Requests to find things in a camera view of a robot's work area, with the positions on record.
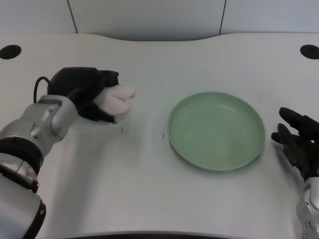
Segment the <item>robotic hand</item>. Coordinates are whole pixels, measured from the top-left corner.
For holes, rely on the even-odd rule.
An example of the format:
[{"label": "robotic hand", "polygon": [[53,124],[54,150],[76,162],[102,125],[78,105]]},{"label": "robotic hand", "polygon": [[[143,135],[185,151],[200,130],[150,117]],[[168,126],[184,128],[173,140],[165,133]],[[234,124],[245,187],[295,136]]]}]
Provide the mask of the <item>robotic hand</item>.
[{"label": "robotic hand", "polygon": [[48,95],[0,132],[0,238],[33,239],[46,214],[36,194],[37,175],[53,144],[61,141],[77,115],[115,122],[128,112],[134,90],[119,86],[118,73],[95,68],[64,68],[49,83]]},{"label": "robotic hand", "polygon": [[284,146],[283,152],[290,162],[300,170],[305,180],[297,216],[303,225],[303,239],[319,238],[319,123],[290,109],[280,108],[279,115],[298,130],[291,134],[283,124],[271,138]]}]

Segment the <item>table surface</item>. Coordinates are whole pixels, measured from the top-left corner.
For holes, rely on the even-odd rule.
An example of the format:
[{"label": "table surface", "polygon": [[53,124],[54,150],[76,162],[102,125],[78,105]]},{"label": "table surface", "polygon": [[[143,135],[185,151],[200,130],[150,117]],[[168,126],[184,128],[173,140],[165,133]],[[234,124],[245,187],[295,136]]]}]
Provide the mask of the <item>table surface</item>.
[{"label": "table surface", "polygon": [[[296,204],[303,181],[270,135],[280,107],[319,120],[319,60],[300,53],[319,34],[229,34],[188,42],[131,42],[90,34],[1,35],[0,127],[32,103],[35,80],[63,67],[120,73],[136,97],[119,124],[78,118],[39,173],[47,206],[39,239],[118,231],[180,231],[245,239],[300,238]],[[45,83],[40,93],[45,94]],[[264,120],[262,155],[230,172],[196,168],[174,153],[167,117],[203,91],[240,97]]]}]

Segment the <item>light green plate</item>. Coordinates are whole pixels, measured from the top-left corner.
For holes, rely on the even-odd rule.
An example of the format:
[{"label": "light green plate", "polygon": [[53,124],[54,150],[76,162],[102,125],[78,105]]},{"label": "light green plate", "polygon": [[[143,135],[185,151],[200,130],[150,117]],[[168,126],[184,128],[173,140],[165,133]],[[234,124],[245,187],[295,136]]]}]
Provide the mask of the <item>light green plate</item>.
[{"label": "light green plate", "polygon": [[231,170],[254,160],[265,144],[258,113],[243,100],[205,92],[181,101],[168,121],[168,137],[188,162],[210,170]]}]

